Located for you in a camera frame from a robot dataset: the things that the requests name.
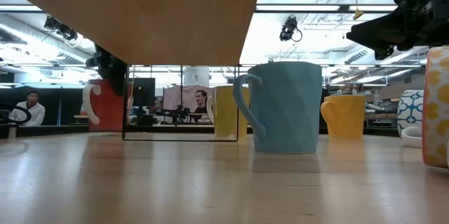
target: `red mug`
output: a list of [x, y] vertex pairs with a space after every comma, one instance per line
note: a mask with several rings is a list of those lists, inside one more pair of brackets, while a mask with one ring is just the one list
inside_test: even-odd
[[83, 90], [83, 102], [90, 131], [121, 131], [123, 96], [107, 80], [90, 80]]

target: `blue mug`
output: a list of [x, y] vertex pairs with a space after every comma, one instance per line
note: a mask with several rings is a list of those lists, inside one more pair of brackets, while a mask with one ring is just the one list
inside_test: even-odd
[[[250, 108], [242, 95], [247, 80]], [[234, 99], [253, 127], [256, 151], [316, 152], [321, 81], [321, 66], [309, 62], [271, 62], [237, 77]]]

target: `desk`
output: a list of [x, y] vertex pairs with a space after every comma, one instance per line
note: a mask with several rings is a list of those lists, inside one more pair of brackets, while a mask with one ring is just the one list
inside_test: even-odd
[[449, 219], [449, 170], [426, 167], [422, 150], [402, 147], [400, 138], [351, 143], [322, 135], [316, 154], [255, 152], [251, 139], [130, 143], [111, 133], [0, 141], [0, 149], [0, 223]]
[[[208, 115], [208, 114], [204, 114], [204, 113], [195, 113], [195, 112], [192, 112], [192, 113], [189, 113], [187, 116], [189, 117], [189, 123], [191, 123], [192, 122], [192, 119], [193, 119], [193, 117], [195, 117], [195, 116], [203, 116], [203, 115]], [[209, 121], [209, 122], [202, 122], [202, 121], [200, 121], [200, 122], [197, 122], [197, 124], [198, 125], [201, 125], [201, 124], [204, 124], [204, 125], [211, 125], [212, 124], [212, 122], [211, 121]]]
[[84, 124], [87, 124], [87, 122], [86, 123], [81, 123], [81, 122], [79, 122], [81, 119], [87, 119], [87, 120], [89, 120], [89, 116], [87, 116], [87, 115], [74, 115], [73, 116], [73, 118], [75, 119], [75, 125], [84, 125]]

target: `person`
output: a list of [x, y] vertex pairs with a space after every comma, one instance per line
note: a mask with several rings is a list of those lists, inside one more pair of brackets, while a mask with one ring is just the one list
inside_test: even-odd
[[206, 107], [206, 103], [208, 102], [208, 94], [203, 90], [198, 90], [195, 93], [195, 100], [196, 104], [198, 105], [198, 107], [195, 109], [195, 113], [205, 114], [202, 116], [196, 116], [195, 121], [198, 122], [199, 119], [203, 121], [209, 119], [209, 117], [207, 116], [208, 109]]
[[[27, 101], [17, 103], [18, 107], [23, 107], [31, 114], [31, 119], [24, 126], [40, 126], [45, 117], [45, 107], [37, 102], [39, 93], [37, 91], [28, 92]], [[14, 109], [9, 115], [9, 119], [23, 121], [27, 115], [17, 109]]]

